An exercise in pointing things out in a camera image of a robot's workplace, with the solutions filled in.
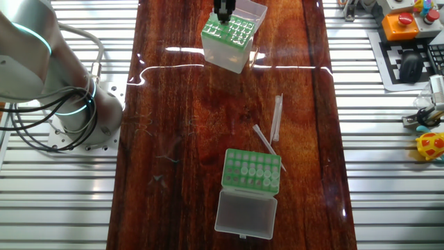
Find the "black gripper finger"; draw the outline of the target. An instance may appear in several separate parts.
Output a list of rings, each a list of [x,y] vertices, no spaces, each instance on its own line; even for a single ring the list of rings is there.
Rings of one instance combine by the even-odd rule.
[[[214,13],[222,24],[224,22],[224,0],[214,0]]]
[[[223,21],[230,21],[232,12],[235,10],[236,0],[223,0]]]

